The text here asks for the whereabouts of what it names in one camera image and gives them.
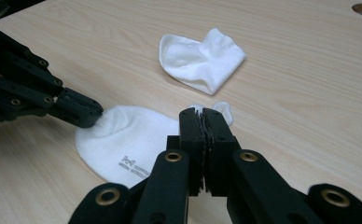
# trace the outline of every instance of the crumpled white cloth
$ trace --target crumpled white cloth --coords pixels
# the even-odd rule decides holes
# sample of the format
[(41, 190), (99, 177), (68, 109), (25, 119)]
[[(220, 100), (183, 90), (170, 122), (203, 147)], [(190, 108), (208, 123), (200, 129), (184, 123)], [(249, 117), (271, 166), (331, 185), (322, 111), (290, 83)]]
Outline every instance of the crumpled white cloth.
[[(213, 108), (221, 112), (226, 106), (217, 103)], [(166, 149), (167, 136), (178, 135), (178, 127), (177, 119), (157, 111), (117, 105), (106, 109), (93, 127), (77, 128), (77, 152), (97, 175), (131, 188), (150, 175), (156, 158)]]
[(243, 62), (246, 54), (218, 29), (202, 41), (164, 35), (160, 41), (162, 68), (178, 81), (213, 95)]

